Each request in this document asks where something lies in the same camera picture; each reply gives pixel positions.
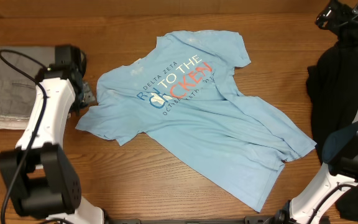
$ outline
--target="black garment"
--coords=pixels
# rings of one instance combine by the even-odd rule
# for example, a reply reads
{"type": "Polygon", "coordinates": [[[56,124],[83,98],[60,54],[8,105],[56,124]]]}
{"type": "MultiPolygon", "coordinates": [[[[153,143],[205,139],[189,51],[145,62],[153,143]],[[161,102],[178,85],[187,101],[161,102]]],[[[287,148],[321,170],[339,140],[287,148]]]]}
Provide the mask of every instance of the black garment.
{"type": "MultiPolygon", "coordinates": [[[[358,110],[358,39],[342,36],[334,47],[308,68],[306,82],[313,104],[311,129],[321,151],[328,135],[353,122],[358,110]]],[[[337,202],[341,217],[358,221],[358,188],[348,191],[337,202]]]]}

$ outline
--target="t-shirt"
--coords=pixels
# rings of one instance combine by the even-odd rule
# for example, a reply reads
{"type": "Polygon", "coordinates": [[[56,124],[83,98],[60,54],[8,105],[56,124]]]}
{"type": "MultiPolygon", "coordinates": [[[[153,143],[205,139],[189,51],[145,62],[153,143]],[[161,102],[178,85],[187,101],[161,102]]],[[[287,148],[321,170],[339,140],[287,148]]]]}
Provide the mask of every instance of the t-shirt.
{"type": "Polygon", "coordinates": [[[178,31],[98,81],[98,106],[77,129],[120,145],[145,132],[185,164],[259,212],[283,161],[315,142],[281,111],[244,96],[234,67],[250,63],[236,32],[178,31]]]}

